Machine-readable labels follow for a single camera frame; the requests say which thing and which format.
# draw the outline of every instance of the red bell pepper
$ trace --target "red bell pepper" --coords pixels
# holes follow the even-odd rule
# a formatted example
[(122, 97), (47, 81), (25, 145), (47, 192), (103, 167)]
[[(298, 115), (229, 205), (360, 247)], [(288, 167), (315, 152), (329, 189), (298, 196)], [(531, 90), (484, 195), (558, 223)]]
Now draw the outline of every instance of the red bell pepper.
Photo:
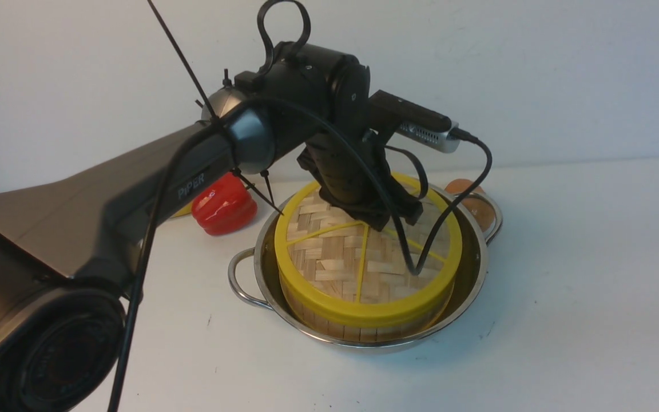
[(207, 234), (219, 236), (245, 227), (258, 209), (243, 182), (228, 173), (194, 198), (192, 216)]

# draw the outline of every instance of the metal handle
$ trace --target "metal handle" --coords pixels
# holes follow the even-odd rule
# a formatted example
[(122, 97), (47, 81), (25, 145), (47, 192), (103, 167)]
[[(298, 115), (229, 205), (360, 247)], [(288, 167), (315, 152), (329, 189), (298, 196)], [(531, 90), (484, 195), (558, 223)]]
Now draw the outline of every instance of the metal handle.
[(485, 243), (489, 245), (492, 240), (494, 240), (495, 236), (497, 236), (497, 233), (500, 231), (500, 228), (502, 227), (502, 211), (500, 209), (500, 206), (497, 206), (497, 203), (495, 203), (494, 200), (490, 196), (487, 196), (486, 193), (479, 193), (479, 192), (471, 192), (469, 193), (468, 197), (473, 197), (475, 199), (479, 199), (481, 201), (484, 201), (484, 203), (487, 203), (490, 208), (492, 208), (492, 211), (495, 213), (495, 224), (492, 226), (492, 229), (490, 229), (490, 232), (485, 235)]
[(239, 252), (238, 255), (233, 257), (230, 264), (228, 264), (228, 283), (231, 284), (233, 293), (238, 296), (238, 299), (243, 300), (243, 302), (246, 302), (254, 307), (266, 308), (266, 310), (274, 310), (274, 308), (272, 308), (271, 305), (266, 302), (266, 300), (254, 298), (253, 296), (248, 295), (248, 293), (246, 293), (245, 290), (243, 290), (243, 288), (241, 288), (238, 284), (238, 279), (236, 279), (236, 266), (238, 266), (240, 261), (245, 260), (246, 258), (250, 258), (251, 256), (253, 256), (253, 248)]

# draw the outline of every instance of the black zip tie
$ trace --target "black zip tie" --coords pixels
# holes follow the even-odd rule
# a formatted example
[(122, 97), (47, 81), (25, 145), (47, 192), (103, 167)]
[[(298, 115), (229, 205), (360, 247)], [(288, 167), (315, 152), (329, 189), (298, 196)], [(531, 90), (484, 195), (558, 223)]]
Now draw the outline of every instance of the black zip tie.
[(243, 176), (243, 174), (241, 174), (240, 169), (233, 169), (233, 175), (238, 176), (238, 178), (240, 178), (240, 180), (243, 180), (243, 183), (245, 183), (250, 190), (256, 192), (256, 195), (258, 195), (259, 198), (261, 198), (265, 203), (268, 203), (272, 208), (274, 208), (274, 211), (277, 211), (280, 215), (283, 216), (283, 212), (279, 208), (277, 208), (277, 206), (272, 201), (270, 201), (266, 197), (266, 195), (261, 193), (261, 191), (258, 188), (256, 188), (256, 185), (254, 185), (253, 183), (251, 183), (251, 181), (246, 179)]
[(274, 203), (274, 193), (271, 191), (271, 182), (269, 182), (269, 171), (264, 170), (261, 172), (262, 177), (266, 180), (266, 187), (269, 189), (269, 197), (271, 198), (271, 203)]

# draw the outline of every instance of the egg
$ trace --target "egg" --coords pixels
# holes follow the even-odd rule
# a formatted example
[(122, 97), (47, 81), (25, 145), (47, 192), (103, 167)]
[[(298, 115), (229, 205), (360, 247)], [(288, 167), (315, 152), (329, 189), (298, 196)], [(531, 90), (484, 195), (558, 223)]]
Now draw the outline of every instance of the egg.
[[(465, 191), (471, 183), (473, 183), (471, 180), (466, 179), (452, 180), (444, 190), (452, 193), (452, 195), (457, 195), (457, 193)], [(477, 187), (474, 191), (479, 193), (485, 192), (481, 187)], [(486, 232), (492, 226), (492, 223), (495, 222), (495, 211), (484, 201), (468, 198), (463, 200), (462, 204), (474, 216), (474, 220), (477, 221), (483, 232)]]

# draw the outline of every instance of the stainless steel pot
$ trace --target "stainless steel pot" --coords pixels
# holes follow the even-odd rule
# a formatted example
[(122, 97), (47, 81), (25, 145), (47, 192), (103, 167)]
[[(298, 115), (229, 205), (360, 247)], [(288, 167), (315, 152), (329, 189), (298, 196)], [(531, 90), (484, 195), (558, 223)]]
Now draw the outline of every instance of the stainless steel pot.
[[(440, 195), (449, 199), (449, 193), (431, 186)], [(308, 337), (316, 339), (320, 342), (332, 344), (338, 347), (347, 348), (361, 352), (395, 352), (397, 350), (407, 349), (416, 344), (421, 343), (424, 339), (432, 334), (442, 330), (455, 319), (465, 312), (471, 305), (474, 298), (479, 294), (479, 290), (485, 281), (487, 274), (487, 245), (497, 235), (502, 227), (502, 212), (500, 211), (497, 203), (494, 203), (489, 196), (484, 193), (473, 193), (470, 197), (474, 197), (484, 201), (492, 207), (495, 213), (495, 222), (486, 234), (483, 234), (479, 229), (477, 222), (474, 221), (473, 216), (463, 206), (459, 206), (454, 211), (462, 232), (462, 258), (455, 275), (454, 292), (452, 297), (444, 308), (442, 315), (436, 323), (429, 326), (426, 330), (411, 334), (399, 339), (388, 340), (384, 342), (355, 342), (344, 339), (338, 339), (326, 334), (315, 331), (308, 326), (301, 323), (296, 319), (291, 312), (286, 299), (281, 291), (279, 282), (279, 270), (276, 263), (276, 253), (274, 250), (274, 230), (278, 213), (271, 214), (261, 234), (256, 242), (255, 248), (246, 249), (236, 255), (231, 260), (228, 266), (228, 281), (230, 282), (231, 289), (235, 292), (236, 296), (243, 300), (243, 302), (253, 305), (255, 307), (266, 308), (266, 310), (275, 311), (283, 320), (294, 326), (299, 331), (306, 334)], [(259, 290), (264, 295), (265, 300), (255, 298), (248, 295), (238, 284), (236, 279), (236, 266), (242, 260), (253, 256), (253, 267), (256, 271), (256, 282), (259, 284)]]

